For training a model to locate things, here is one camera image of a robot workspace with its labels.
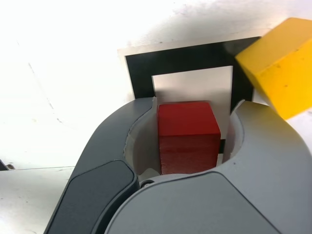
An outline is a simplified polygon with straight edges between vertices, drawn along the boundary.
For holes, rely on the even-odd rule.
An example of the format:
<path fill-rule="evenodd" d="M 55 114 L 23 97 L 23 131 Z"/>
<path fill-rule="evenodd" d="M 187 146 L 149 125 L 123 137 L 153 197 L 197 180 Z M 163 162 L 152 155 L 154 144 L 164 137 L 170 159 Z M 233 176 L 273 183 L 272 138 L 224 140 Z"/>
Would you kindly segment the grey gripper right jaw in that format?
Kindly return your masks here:
<path fill-rule="evenodd" d="M 309 234 L 312 156 L 301 136 L 269 106 L 233 110 L 226 161 L 171 176 L 127 199 L 108 234 Z"/>

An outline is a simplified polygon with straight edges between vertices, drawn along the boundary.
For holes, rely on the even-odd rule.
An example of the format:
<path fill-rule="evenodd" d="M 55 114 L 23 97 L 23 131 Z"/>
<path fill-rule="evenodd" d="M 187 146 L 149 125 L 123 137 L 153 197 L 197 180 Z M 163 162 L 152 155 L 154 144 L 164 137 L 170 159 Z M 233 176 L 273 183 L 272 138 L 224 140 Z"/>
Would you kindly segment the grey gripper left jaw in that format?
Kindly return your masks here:
<path fill-rule="evenodd" d="M 139 190 L 125 158 L 129 133 L 157 107 L 131 101 L 108 116 L 86 144 L 45 229 L 47 234 L 102 234 L 120 205 Z"/>

